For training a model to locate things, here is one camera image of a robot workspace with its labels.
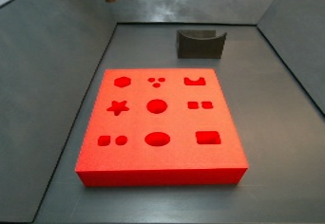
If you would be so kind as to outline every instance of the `gray wall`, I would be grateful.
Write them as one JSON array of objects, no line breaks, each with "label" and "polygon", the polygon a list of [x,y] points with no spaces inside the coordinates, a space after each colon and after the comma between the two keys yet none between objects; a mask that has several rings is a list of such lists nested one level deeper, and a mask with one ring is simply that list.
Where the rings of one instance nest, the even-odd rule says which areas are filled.
[{"label": "gray wall", "polygon": [[116,0],[119,22],[256,25],[272,0]]},{"label": "gray wall", "polygon": [[104,0],[0,9],[0,221],[32,221],[115,21]]},{"label": "gray wall", "polygon": [[275,0],[258,28],[325,113],[325,0]]}]

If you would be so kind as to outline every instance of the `red foam board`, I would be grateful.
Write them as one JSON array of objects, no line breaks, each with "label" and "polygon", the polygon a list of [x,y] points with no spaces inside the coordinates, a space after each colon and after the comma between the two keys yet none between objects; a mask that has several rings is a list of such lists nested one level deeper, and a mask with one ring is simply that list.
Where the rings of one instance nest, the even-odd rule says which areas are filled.
[{"label": "red foam board", "polygon": [[236,184],[246,170],[212,69],[105,71],[74,169],[85,186]]}]

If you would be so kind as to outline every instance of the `dark gray object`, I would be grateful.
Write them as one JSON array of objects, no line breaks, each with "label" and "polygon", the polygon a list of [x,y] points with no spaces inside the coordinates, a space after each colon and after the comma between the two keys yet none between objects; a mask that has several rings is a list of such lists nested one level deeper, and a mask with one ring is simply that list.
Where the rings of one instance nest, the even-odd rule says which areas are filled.
[{"label": "dark gray object", "polygon": [[[177,60],[169,43],[177,29],[227,30],[222,61]],[[84,187],[73,169],[103,72],[145,67],[215,69],[250,163],[238,186]],[[323,118],[256,28],[119,25],[36,223],[322,223],[323,128]]]},{"label": "dark gray object", "polygon": [[272,0],[116,0],[119,22],[254,24]]},{"label": "dark gray object", "polygon": [[325,113],[325,0],[275,0],[258,28]]},{"label": "dark gray object", "polygon": [[227,33],[215,37],[215,30],[177,30],[179,59],[219,59]]},{"label": "dark gray object", "polygon": [[115,21],[104,0],[0,9],[0,221],[29,222]]}]

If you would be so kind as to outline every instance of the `shape sorter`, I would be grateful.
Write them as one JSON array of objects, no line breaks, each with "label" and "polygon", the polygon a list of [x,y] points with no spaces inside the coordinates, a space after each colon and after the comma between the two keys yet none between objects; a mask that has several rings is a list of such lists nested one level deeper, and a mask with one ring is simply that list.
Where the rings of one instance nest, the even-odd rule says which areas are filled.
[{"label": "shape sorter", "polygon": [[74,169],[85,186],[236,184],[246,170],[212,69],[105,71]]}]

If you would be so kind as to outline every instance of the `gray floor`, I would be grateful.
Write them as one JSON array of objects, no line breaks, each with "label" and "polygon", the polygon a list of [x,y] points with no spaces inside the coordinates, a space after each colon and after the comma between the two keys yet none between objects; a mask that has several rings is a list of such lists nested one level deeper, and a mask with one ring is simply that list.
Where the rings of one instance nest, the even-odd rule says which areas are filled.
[{"label": "gray floor", "polygon": [[[179,28],[228,32],[219,61],[176,59]],[[250,163],[238,186],[82,186],[73,168],[103,72],[133,67],[215,69]],[[256,28],[119,25],[36,222],[323,222],[323,126]]]}]

